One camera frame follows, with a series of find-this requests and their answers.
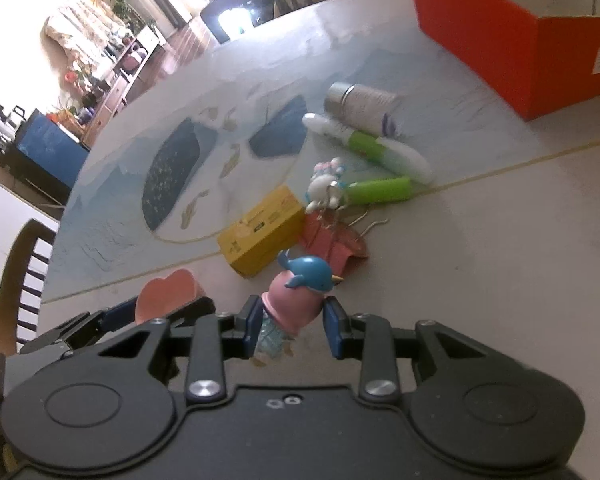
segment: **table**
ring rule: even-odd
[[[276,135],[306,134],[285,120],[320,112],[336,80],[406,95],[408,142],[436,171],[427,193],[373,213],[390,222],[369,234],[369,262],[337,297],[351,313],[394,326],[437,319],[565,381],[587,410],[571,465],[600,479],[600,97],[524,123],[418,30],[412,0],[331,0],[293,12],[131,103],[98,138],[74,187],[39,329],[126,300],[179,266],[219,310],[236,312],[266,290],[276,264],[241,279],[218,255],[214,233],[280,182],[302,195],[317,161],[345,157],[352,180],[377,174],[324,139],[307,136],[298,154],[275,148]],[[145,193],[163,144],[199,152],[182,159],[190,172],[173,185],[182,190],[175,201],[173,186]],[[238,164],[220,178],[232,157]],[[326,357],[319,323],[294,347],[295,358],[266,368],[229,362],[228,377],[354,380],[356,364]],[[401,371],[413,387],[408,364]]]

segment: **orange box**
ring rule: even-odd
[[[600,0],[414,0],[421,30],[524,119],[600,95]]]

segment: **white toy figure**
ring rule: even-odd
[[[309,205],[304,210],[311,214],[316,209],[337,209],[344,195],[340,177],[344,173],[342,161],[335,157],[331,162],[316,164],[311,182],[306,190]]]

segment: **toy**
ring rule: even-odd
[[[288,251],[280,251],[278,263],[285,270],[261,296],[264,316],[253,360],[259,366],[264,365],[260,356],[276,359],[283,351],[292,355],[289,342],[320,314],[325,295],[342,280],[317,256],[290,260]]]
[[[316,164],[311,182],[306,190],[309,205],[305,212],[310,214],[317,209],[337,209],[344,195],[340,177],[344,174],[344,166],[338,157],[330,162]]]

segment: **pink heart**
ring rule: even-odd
[[[166,278],[149,280],[138,294],[136,323],[164,317],[204,295],[202,286],[187,269],[178,269]]]

